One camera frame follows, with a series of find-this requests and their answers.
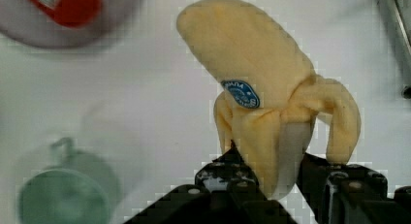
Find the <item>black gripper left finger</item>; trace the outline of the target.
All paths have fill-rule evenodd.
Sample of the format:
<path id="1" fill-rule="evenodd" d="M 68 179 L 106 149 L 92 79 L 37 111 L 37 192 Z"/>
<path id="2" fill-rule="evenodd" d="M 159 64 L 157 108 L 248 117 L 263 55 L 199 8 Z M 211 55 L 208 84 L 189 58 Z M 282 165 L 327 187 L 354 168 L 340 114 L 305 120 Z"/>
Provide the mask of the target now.
<path id="1" fill-rule="evenodd" d="M 259 188 L 236 146 L 124 224 L 298 224 Z"/>

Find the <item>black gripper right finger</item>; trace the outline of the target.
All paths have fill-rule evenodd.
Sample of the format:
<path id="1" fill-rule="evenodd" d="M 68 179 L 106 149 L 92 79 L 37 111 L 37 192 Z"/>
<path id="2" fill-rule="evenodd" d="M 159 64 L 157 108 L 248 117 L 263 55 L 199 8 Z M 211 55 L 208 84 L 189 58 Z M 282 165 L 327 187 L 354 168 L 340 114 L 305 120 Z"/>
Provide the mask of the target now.
<path id="1" fill-rule="evenodd" d="M 386 177 L 365 166 L 332 165 L 306 153 L 297 186 L 318 224 L 411 224 L 410 188 L 390 198 Z"/>

